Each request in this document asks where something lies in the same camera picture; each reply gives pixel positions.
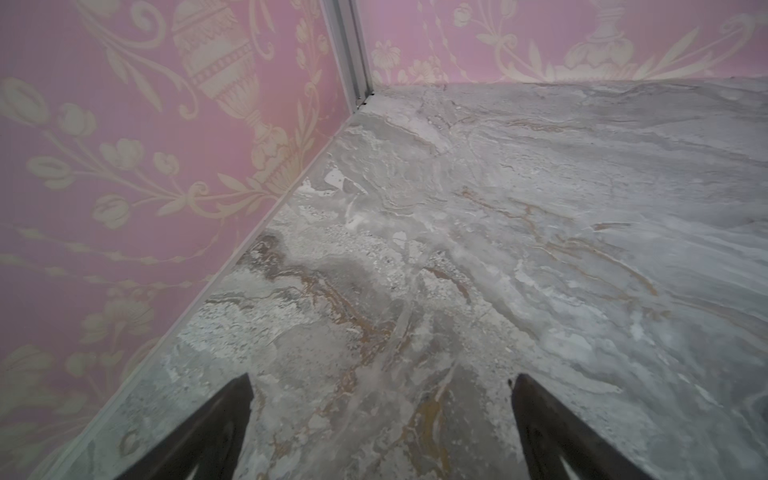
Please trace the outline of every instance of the gray metal frame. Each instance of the gray metal frame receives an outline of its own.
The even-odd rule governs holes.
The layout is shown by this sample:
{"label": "gray metal frame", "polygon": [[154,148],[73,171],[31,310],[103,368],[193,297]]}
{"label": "gray metal frame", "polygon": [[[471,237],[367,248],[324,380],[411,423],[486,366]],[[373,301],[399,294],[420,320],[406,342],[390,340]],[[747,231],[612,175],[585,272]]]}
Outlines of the gray metal frame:
{"label": "gray metal frame", "polygon": [[355,0],[323,0],[323,7],[347,103],[354,112],[373,92],[357,5]]}

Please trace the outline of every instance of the marble floor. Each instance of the marble floor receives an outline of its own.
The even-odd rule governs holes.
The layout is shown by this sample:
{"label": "marble floor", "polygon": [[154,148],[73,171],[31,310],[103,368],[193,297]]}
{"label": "marble floor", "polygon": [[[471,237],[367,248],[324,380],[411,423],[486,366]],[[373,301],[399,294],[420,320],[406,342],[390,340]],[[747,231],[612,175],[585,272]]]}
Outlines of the marble floor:
{"label": "marble floor", "polygon": [[658,479],[768,471],[768,81],[378,91],[74,463],[224,383],[238,478],[527,478],[529,372]]}

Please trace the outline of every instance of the pink wallpaper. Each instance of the pink wallpaper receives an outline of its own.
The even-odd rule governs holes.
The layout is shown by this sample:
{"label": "pink wallpaper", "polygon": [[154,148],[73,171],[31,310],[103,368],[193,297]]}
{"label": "pink wallpaper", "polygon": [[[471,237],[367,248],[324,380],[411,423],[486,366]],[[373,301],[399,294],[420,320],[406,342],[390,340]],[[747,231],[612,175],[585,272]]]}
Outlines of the pink wallpaper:
{"label": "pink wallpaper", "polygon": [[377,84],[768,74],[764,0],[359,0]]}
{"label": "pink wallpaper", "polygon": [[349,111],[317,0],[0,22],[0,477],[39,478]]}

